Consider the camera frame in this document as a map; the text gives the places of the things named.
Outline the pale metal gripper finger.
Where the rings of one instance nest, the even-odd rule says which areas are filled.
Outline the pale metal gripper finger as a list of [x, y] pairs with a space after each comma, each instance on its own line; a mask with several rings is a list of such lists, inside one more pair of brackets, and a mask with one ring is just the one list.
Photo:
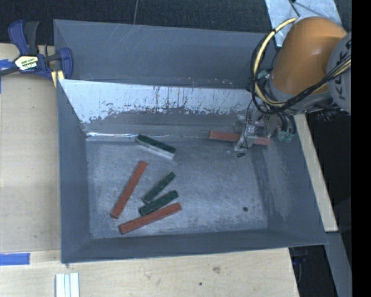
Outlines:
[[254, 144], [253, 137], [241, 137], [234, 146], [237, 158], [244, 157]]
[[250, 134], [250, 121], [246, 119], [237, 119], [234, 122], [234, 131], [240, 135]]

